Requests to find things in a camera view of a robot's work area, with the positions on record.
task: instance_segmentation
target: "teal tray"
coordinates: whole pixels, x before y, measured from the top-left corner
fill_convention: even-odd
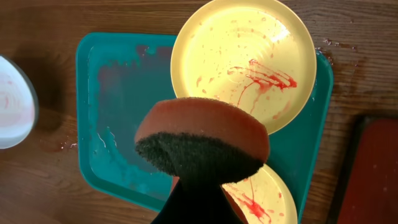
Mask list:
[[[76,52],[80,170],[95,189],[154,211],[172,178],[134,151],[134,135],[152,106],[175,98],[170,56],[176,36],[88,34]],[[317,80],[301,113],[272,134],[267,164],[290,189],[301,220],[333,87],[327,59],[317,53]]]

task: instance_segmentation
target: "plate rim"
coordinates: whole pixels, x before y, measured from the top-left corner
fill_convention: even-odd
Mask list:
[[[174,47],[173,47],[173,51],[172,51],[172,56],[171,56],[171,60],[170,60],[170,76],[171,76],[171,81],[172,81],[172,86],[173,86],[173,90],[174,90],[174,93],[175,93],[175,96],[177,97],[177,98],[182,98],[182,97],[189,97],[189,96],[185,96],[185,95],[183,95],[182,96],[182,94],[180,94],[180,92],[182,91],[182,89],[183,88],[177,88],[176,86],[182,86],[182,85],[178,85],[178,82],[180,82],[179,80],[178,80],[178,75],[176,75],[175,73],[174,73],[174,75],[173,75],[173,71],[174,70],[178,70],[178,68],[177,67],[179,67],[180,65],[181,65],[181,63],[177,63],[177,62],[179,62],[179,61],[181,61],[179,58],[176,58],[176,51],[178,51],[179,49],[177,49],[176,48],[176,45],[179,43],[179,42],[181,42],[181,40],[185,40],[185,39],[187,39],[188,37],[187,36],[181,36],[180,34],[183,32],[183,31],[185,31],[186,32],[186,30],[187,29],[189,29],[188,28],[188,26],[189,26],[189,23],[192,23],[192,20],[195,18],[195,15],[197,15],[198,13],[200,13],[201,11],[204,11],[204,10],[207,10],[207,9],[211,9],[211,7],[212,7],[212,5],[213,4],[215,4],[215,2],[220,2],[220,1],[227,1],[227,0],[213,0],[213,1],[210,1],[210,2],[208,2],[208,3],[206,3],[206,4],[204,4],[202,7],[200,7],[199,9],[197,9],[189,18],[188,18],[188,20],[184,23],[184,25],[182,26],[182,28],[181,28],[181,30],[180,30],[180,32],[178,33],[178,35],[177,35],[177,38],[176,38],[176,40],[175,40],[175,43],[174,43]],[[251,1],[251,2],[260,2],[261,4],[266,4],[267,3],[267,1],[268,2],[273,2],[273,3],[275,3],[275,4],[278,4],[278,5],[280,5],[281,7],[283,7],[284,9],[286,9],[287,11],[289,11],[289,13],[290,13],[290,15],[291,16],[293,16],[297,21],[298,21],[298,23],[302,26],[300,29],[302,29],[303,31],[304,31],[304,33],[306,34],[305,35],[305,37],[304,37],[304,39],[307,39],[307,41],[309,41],[310,42],[310,44],[309,45],[311,45],[312,46],[312,49],[313,50],[311,50],[311,51],[308,51],[308,52],[311,52],[311,55],[307,55],[306,57],[310,57],[311,58],[311,61],[312,61],[312,67],[313,67],[313,72],[312,72],[312,74],[311,74],[311,91],[308,91],[308,93],[307,93],[307,95],[306,95],[306,97],[303,97],[303,99],[305,99],[305,102],[301,105],[301,106],[298,106],[297,108],[300,108],[299,110],[297,110],[297,112],[295,113],[295,115],[294,116],[292,116],[291,118],[289,118],[289,119],[286,119],[286,121],[287,122],[285,122],[283,125],[276,125],[276,128],[274,128],[274,129],[267,129],[267,132],[268,132],[268,135],[271,135],[271,134],[273,134],[273,133],[276,133],[276,132],[278,132],[279,130],[281,130],[282,128],[284,128],[284,127],[286,127],[289,123],[291,123],[296,117],[297,117],[297,115],[299,115],[300,114],[300,112],[304,109],[304,106],[307,104],[307,101],[308,101],[308,99],[310,98],[310,96],[311,96],[311,92],[312,92],[312,90],[313,90],[313,87],[314,87],[314,84],[315,84],[315,80],[316,80],[316,77],[317,77],[317,55],[316,55],[316,52],[315,52],[315,48],[314,48],[314,44],[313,44],[313,40],[312,40],[312,37],[311,37],[311,35],[310,35],[310,32],[309,32],[309,30],[308,30],[308,28],[307,28],[307,26],[304,24],[304,22],[301,20],[301,18],[299,18],[299,16],[293,11],[293,10],[291,10],[291,8],[289,8],[289,7],[287,7],[284,3],[282,3],[282,2],[280,2],[280,1],[278,1],[278,0],[263,0],[263,1],[260,1],[260,0],[249,0],[249,1]]]

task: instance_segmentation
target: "red stain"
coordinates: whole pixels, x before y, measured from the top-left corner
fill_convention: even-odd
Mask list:
[[[199,87],[200,81],[201,81],[201,77],[199,77],[199,78],[197,79],[197,87]]]
[[[241,202],[242,204],[244,204],[250,211],[251,214],[255,215],[258,220],[261,223],[264,223],[261,221],[260,218],[264,218],[264,216],[268,217],[268,224],[271,224],[272,220],[271,217],[268,215],[268,213],[257,203],[254,201],[254,191],[253,191],[253,184],[251,182],[251,179],[249,177],[250,180],[250,186],[251,186],[251,190],[252,190],[252,198],[249,198],[248,196],[246,196],[245,193],[241,194],[243,199],[238,198],[235,194],[229,192],[234,198],[236,198],[239,202]],[[239,192],[239,189],[237,189],[236,187],[233,186],[229,186],[231,187],[233,190]]]
[[[249,61],[249,66],[255,66],[257,68],[261,68],[262,71],[259,72],[257,70],[251,69],[251,68],[242,68],[242,67],[232,67],[230,68],[227,73],[228,75],[234,73],[234,70],[246,70],[249,71],[251,73],[254,73],[255,75],[262,75],[263,78],[261,77],[255,77],[252,75],[246,75],[246,77],[250,78],[252,80],[252,83],[250,83],[249,85],[245,86],[243,88],[243,91],[241,92],[241,95],[239,96],[239,100],[238,100],[238,104],[237,106],[240,105],[241,103],[241,98],[244,94],[244,92],[247,90],[247,88],[249,88],[252,84],[257,83],[259,84],[259,88],[257,89],[257,96],[253,101],[253,106],[250,110],[250,113],[253,112],[254,107],[256,105],[256,103],[258,102],[259,98],[261,95],[265,94],[268,90],[270,90],[273,86],[276,86],[277,88],[279,88],[281,91],[283,91],[284,88],[295,88],[297,87],[297,83],[294,81],[294,79],[292,77],[290,77],[288,74],[286,73],[277,73],[263,65],[261,65],[257,60],[251,59]]]

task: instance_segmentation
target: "wooden table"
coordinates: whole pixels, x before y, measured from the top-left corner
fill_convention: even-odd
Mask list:
[[[156,216],[95,191],[80,174],[75,52],[94,31],[178,34],[206,2],[0,2],[0,54],[28,74],[40,100],[31,135],[0,152],[0,223],[149,223]],[[302,220],[324,223],[355,117],[398,112],[398,2],[283,2],[302,18],[315,46],[333,59],[335,86]]]

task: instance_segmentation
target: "yellow plate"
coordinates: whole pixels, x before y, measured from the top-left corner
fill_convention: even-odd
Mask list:
[[[304,107],[316,69],[307,28],[275,0],[209,2],[182,27],[171,59],[177,97],[231,103],[269,134]]]
[[[236,184],[224,184],[248,223],[293,224],[297,212],[283,180],[264,164],[257,174]]]

